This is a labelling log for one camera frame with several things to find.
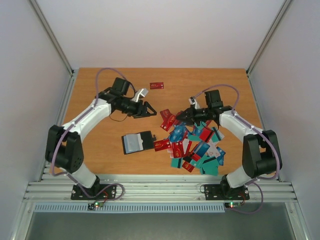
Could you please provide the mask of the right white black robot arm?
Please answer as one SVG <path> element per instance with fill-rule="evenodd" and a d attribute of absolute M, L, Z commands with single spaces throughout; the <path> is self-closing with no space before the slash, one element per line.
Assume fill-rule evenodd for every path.
<path fill-rule="evenodd" d="M 221 179 L 219 193 L 223 199 L 232 199 L 249 184 L 259 179 L 277 178 L 283 166 L 277 134 L 260 129 L 242 118 L 234 107 L 224 105 L 219 90 L 207 88 L 203 92 L 206 107 L 200 107 L 196 96 L 189 99 L 190 107 L 177 115 L 187 125 L 214 121 L 237 137 L 242 143 L 241 166 Z"/>

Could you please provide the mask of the black leather card holder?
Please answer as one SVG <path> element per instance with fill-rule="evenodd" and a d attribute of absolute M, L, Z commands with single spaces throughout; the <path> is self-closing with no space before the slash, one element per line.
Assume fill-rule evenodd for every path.
<path fill-rule="evenodd" d="M 151 131 L 130 133 L 121 137 L 123 153 L 125 155 L 138 153 L 155 148 L 156 136 Z"/>

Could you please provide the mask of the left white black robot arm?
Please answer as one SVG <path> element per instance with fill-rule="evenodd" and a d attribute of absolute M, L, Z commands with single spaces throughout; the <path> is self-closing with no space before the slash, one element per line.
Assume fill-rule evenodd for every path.
<path fill-rule="evenodd" d="M 133 97 L 127 97 L 130 87 L 132 84 L 128 80 L 117 77 L 111 87 L 98 91 L 92 103 L 76 118 L 48 130 L 45 159 L 52 168 L 62 169 L 62 174 L 68 175 L 89 199 L 96 199 L 103 189 L 99 178 L 84 163 L 82 143 L 88 133 L 114 111 L 135 119 L 157 114 L 142 100 L 149 91 L 141 88 Z"/>

